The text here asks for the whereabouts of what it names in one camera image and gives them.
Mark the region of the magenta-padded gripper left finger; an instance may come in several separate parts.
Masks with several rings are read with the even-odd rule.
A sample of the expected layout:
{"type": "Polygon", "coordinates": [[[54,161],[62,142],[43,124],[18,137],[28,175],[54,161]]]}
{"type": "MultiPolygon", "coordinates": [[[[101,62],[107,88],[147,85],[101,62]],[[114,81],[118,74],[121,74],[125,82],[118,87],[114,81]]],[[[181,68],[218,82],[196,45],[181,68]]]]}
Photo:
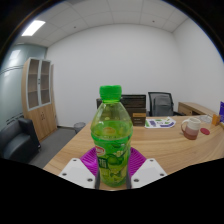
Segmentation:
{"type": "Polygon", "coordinates": [[[84,188],[98,189],[100,174],[96,149],[90,149],[80,158],[72,158],[59,177],[84,188]]]}

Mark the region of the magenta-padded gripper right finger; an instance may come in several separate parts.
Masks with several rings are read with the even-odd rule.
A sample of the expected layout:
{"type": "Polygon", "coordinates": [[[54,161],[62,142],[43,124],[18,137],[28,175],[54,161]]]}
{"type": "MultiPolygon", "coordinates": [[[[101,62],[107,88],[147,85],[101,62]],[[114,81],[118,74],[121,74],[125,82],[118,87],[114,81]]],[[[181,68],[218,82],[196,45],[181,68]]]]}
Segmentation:
{"type": "Polygon", "coordinates": [[[138,150],[132,148],[126,178],[128,189],[146,186],[166,176],[166,172],[154,158],[147,159],[138,150]]]}

